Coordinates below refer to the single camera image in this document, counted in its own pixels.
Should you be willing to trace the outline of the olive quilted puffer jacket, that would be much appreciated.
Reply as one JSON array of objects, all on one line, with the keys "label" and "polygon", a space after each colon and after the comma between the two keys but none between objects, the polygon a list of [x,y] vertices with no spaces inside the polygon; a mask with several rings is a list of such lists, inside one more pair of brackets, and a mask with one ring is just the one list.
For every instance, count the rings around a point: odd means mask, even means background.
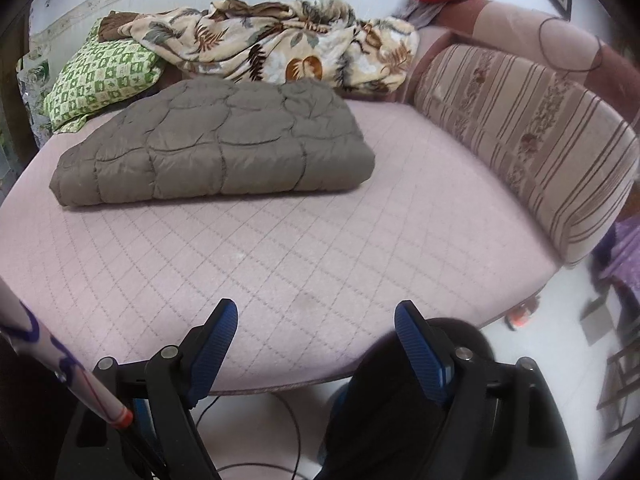
[{"label": "olive quilted puffer jacket", "polygon": [[215,195],[342,192],[375,154],[322,81],[189,79],[134,102],[58,160],[66,207]]}]

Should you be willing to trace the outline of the black round stool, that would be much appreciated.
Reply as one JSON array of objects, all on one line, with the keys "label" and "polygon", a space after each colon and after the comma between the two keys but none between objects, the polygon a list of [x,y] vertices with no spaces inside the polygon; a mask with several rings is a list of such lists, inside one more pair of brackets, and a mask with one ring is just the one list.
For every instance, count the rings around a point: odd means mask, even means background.
[{"label": "black round stool", "polygon": [[[495,361],[487,339],[455,318],[427,320],[454,344]],[[396,330],[364,357],[335,401],[326,435],[321,479],[421,479],[444,410],[427,400]]]}]

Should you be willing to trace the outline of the metal rack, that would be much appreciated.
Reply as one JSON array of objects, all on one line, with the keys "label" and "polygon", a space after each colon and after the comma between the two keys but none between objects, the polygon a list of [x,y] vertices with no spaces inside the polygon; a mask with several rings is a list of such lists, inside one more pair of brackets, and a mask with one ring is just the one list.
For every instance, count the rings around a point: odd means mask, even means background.
[{"label": "metal rack", "polygon": [[598,413],[603,417],[605,440],[634,429],[639,422],[639,335],[606,361],[605,381]]}]

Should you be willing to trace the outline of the white marker with red tip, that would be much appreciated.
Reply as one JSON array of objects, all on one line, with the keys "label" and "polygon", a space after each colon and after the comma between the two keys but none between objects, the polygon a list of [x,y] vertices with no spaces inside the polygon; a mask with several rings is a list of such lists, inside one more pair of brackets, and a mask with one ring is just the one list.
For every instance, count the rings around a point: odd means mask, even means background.
[{"label": "white marker with red tip", "polygon": [[129,427],[134,415],[76,359],[66,345],[1,281],[1,333],[17,354],[39,361],[58,376],[76,398],[116,429]]}]

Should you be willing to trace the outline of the purple cloth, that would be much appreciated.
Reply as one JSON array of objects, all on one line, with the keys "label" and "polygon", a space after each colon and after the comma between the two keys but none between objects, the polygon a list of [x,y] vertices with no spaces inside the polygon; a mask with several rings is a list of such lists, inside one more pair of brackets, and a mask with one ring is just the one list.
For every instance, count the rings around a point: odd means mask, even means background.
[{"label": "purple cloth", "polygon": [[600,280],[615,278],[639,295],[639,216],[615,222],[594,253]]}]

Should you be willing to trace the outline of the pink quilted mattress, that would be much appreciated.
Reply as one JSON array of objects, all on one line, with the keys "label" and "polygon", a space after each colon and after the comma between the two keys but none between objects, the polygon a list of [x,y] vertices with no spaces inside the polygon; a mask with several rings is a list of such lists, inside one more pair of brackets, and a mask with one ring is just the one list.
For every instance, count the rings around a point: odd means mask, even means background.
[{"label": "pink quilted mattress", "polygon": [[215,389],[327,382],[393,327],[396,304],[475,325],[539,292],[559,258],[511,192],[408,105],[352,103],[376,166],[345,194],[70,210],[52,139],[1,206],[1,275],[86,365],[145,360],[229,298]]}]

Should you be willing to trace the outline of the striped floral sofa cushion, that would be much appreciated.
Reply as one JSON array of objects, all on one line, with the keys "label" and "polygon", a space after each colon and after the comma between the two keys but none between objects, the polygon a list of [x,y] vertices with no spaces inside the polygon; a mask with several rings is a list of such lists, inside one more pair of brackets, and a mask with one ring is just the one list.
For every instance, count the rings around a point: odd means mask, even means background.
[{"label": "striped floral sofa cushion", "polygon": [[413,105],[510,188],[565,264],[596,248],[634,183],[631,125],[527,58],[454,44],[420,77]]}]

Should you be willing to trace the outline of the green patterned pillow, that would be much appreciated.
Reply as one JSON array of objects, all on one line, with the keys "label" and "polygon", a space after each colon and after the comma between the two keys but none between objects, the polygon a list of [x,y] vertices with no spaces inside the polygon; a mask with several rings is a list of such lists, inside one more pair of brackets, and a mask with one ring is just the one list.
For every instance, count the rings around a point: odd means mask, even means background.
[{"label": "green patterned pillow", "polygon": [[77,131],[89,116],[151,89],[166,62],[132,39],[99,40],[95,22],[43,101],[54,132]]}]

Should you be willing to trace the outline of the brown pink sofa backrest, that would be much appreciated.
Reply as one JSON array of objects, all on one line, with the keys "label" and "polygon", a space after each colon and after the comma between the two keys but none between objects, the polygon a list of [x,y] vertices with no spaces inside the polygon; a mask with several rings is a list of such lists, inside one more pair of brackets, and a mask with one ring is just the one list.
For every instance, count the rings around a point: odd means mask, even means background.
[{"label": "brown pink sofa backrest", "polygon": [[417,29],[447,29],[451,40],[528,58],[591,90],[639,129],[639,70],[597,36],[537,10],[492,0],[425,3],[396,14]]}]

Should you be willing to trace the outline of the leaf-print beige blanket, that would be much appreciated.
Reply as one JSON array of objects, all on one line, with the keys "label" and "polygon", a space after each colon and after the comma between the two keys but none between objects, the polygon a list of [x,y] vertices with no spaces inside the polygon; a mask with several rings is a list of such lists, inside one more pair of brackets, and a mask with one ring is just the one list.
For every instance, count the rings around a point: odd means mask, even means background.
[{"label": "leaf-print beige blanket", "polygon": [[312,78],[354,96],[396,91],[420,44],[413,25],[360,20],[343,0],[220,0],[205,11],[111,12],[98,37],[132,39],[192,75],[272,84]]}]

